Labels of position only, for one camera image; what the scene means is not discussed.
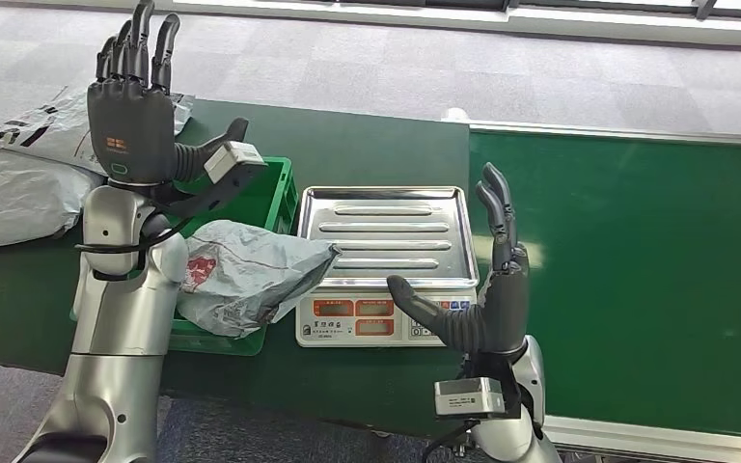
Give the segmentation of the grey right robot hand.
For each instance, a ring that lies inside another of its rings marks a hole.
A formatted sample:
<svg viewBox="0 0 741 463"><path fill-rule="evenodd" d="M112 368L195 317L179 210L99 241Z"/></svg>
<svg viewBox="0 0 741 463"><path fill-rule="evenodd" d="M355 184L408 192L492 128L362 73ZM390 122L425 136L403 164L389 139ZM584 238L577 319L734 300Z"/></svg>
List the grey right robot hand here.
<svg viewBox="0 0 741 463"><path fill-rule="evenodd" d="M476 195L488 213L493 237L491 267L481 304L446 310L419 295L401 276L387 278L395 305L427 328L448 348L466 353L510 353L527 334L529 254L518 241L512 196L506 177L493 164L482 167Z"/></svg>

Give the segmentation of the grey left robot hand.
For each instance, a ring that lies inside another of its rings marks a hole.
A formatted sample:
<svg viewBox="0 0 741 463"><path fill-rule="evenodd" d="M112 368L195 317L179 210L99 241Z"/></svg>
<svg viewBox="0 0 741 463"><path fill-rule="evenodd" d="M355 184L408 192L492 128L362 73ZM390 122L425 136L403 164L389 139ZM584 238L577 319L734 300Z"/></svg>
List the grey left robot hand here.
<svg viewBox="0 0 741 463"><path fill-rule="evenodd" d="M244 139L248 121L234 119L226 132L199 146L176 141L172 58L180 27L167 14L149 53L152 1L140 1L117 35L96 54L96 80L87 90L91 143L98 163L115 182L162 184L192 181L226 142Z"/></svg>

